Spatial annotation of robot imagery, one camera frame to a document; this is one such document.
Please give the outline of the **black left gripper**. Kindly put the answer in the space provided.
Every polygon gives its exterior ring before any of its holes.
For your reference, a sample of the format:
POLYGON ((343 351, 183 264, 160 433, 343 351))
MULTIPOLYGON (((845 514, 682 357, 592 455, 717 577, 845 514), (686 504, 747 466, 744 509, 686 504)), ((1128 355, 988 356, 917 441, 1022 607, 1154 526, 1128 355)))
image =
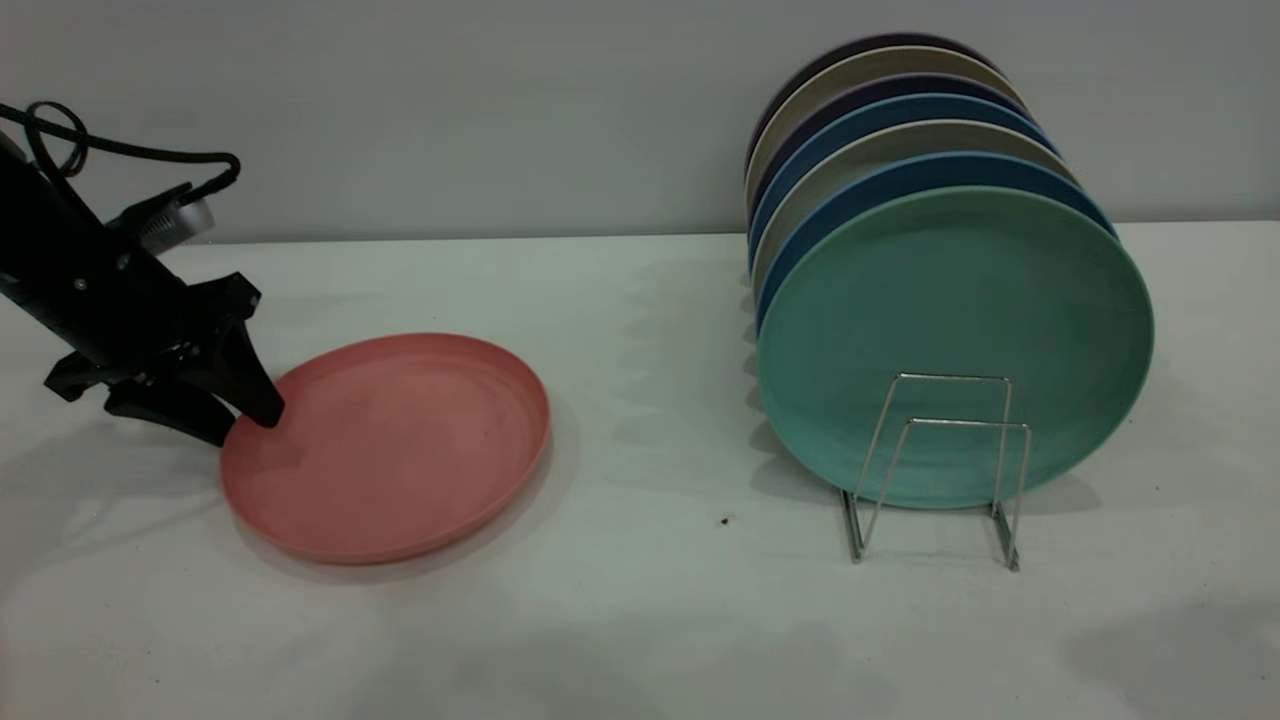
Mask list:
POLYGON ((261 293, 241 273, 196 284, 133 237, 74 209, 32 164, 3 163, 3 293, 77 354, 49 386, 221 447, 236 414, 275 428, 285 400, 247 329, 261 293))

